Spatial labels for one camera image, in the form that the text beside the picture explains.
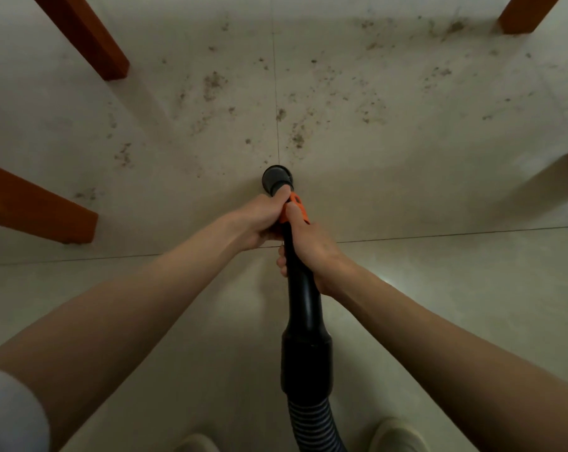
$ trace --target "white sleeve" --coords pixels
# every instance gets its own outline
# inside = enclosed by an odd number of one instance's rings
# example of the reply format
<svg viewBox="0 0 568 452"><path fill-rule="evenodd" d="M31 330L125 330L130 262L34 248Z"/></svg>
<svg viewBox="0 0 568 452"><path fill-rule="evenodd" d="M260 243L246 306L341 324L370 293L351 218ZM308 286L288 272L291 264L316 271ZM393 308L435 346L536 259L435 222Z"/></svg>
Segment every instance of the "white sleeve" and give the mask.
<svg viewBox="0 0 568 452"><path fill-rule="evenodd" d="M32 391L0 371L0 452L49 451L49 423Z"/></svg>

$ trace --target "forearm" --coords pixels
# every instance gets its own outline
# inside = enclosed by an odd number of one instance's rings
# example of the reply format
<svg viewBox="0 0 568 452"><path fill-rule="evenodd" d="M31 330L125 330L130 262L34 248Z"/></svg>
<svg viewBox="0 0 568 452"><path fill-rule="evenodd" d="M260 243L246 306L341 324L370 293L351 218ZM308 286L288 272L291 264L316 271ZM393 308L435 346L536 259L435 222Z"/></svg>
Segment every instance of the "forearm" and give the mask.
<svg viewBox="0 0 568 452"><path fill-rule="evenodd" d="M568 383L431 313L367 270L341 303L482 451L568 451Z"/></svg>
<svg viewBox="0 0 568 452"><path fill-rule="evenodd" d="M136 273L64 303L0 347L0 369L38 397L59 449L237 253L226 216Z"/></svg>

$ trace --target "person's right hand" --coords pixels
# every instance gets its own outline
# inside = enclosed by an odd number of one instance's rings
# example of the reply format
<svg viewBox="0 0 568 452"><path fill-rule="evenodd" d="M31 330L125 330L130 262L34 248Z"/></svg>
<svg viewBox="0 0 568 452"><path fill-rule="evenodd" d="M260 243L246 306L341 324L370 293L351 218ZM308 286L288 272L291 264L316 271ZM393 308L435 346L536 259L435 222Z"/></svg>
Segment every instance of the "person's right hand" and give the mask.
<svg viewBox="0 0 568 452"><path fill-rule="evenodd" d="M337 298L340 293L334 285L335 270L350 260L340 251L336 242L318 223L309 225L303 220L303 213L293 202L286 203L286 217L292 227L292 240L296 255L313 271L318 290L323 295ZM277 265L280 273L288 277L284 246L280 246Z"/></svg>

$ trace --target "hand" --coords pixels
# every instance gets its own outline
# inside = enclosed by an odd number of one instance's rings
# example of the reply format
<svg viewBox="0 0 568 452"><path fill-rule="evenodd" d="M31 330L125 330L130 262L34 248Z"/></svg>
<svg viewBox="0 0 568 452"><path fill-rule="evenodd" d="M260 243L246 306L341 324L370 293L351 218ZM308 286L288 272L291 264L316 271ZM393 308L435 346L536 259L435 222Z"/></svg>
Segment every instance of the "hand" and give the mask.
<svg viewBox="0 0 568 452"><path fill-rule="evenodd" d="M290 187L282 186L273 197L259 195L231 213L241 231L237 241L239 250L256 249L267 240L281 241L272 226L289 197Z"/></svg>
<svg viewBox="0 0 568 452"><path fill-rule="evenodd" d="M333 269L339 267L341 263L352 263L351 260L340 251L336 242L319 224L309 225L303 220L303 214L295 203L287 203L286 216L292 227L296 255L313 271L319 292L339 299L342 293L338 292L334 282L331 281L334 275ZM284 246L280 246L279 254L276 264L280 267L282 276L288 277Z"/></svg>

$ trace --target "person's left hand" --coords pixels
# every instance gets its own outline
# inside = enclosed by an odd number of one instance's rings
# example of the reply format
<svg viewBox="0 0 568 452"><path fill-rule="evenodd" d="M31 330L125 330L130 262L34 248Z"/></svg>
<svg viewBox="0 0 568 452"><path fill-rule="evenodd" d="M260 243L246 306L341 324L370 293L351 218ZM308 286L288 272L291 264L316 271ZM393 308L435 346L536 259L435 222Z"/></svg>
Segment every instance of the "person's left hand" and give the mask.
<svg viewBox="0 0 568 452"><path fill-rule="evenodd" d="M281 240L281 236L272 231L282 208L290 197L290 187L282 186L271 197L259 195L241 208L232 212L240 225L239 249L250 250L260 247L267 240Z"/></svg>

